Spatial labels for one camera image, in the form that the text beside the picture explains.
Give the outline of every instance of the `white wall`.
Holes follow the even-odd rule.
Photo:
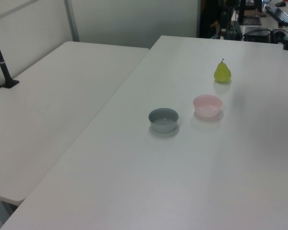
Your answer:
[[[38,0],[0,19],[0,49],[12,78],[71,40],[63,0]]]
[[[161,35],[196,37],[199,0],[69,0],[81,42],[151,48]]]

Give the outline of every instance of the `green pear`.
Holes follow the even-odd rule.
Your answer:
[[[227,82],[229,81],[231,77],[231,72],[227,68],[227,65],[223,62],[223,60],[217,66],[216,71],[215,71],[215,80],[219,82]]]

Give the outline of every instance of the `gray bowl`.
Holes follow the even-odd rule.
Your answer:
[[[168,133],[177,126],[178,113],[168,108],[159,108],[153,110],[148,119],[154,131],[159,133]]]

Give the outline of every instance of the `table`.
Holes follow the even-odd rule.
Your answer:
[[[275,7],[275,3],[280,2],[281,0],[272,0],[271,3],[269,4],[271,7]],[[288,1],[286,2],[286,6],[284,7],[280,7],[280,9],[285,12],[286,14],[288,14]],[[265,27],[268,28],[270,30],[274,30],[274,29],[279,29],[278,28],[278,22],[267,13],[266,17],[262,17],[260,18],[262,25],[259,27]],[[258,27],[258,25],[242,25],[240,26],[242,34],[244,34],[245,31],[245,27],[246,26],[255,26]],[[288,32],[288,26],[285,26],[283,29],[285,29]]]
[[[147,52],[67,42],[0,89],[0,200],[32,192]]]
[[[193,114],[205,93],[218,117]],[[159,107],[178,129],[150,129]],[[2,227],[26,229],[288,229],[288,51],[162,36]]]

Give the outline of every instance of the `pink bowl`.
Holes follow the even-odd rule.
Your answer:
[[[213,117],[218,115],[222,104],[220,98],[208,94],[198,96],[193,100],[196,114],[202,117]]]

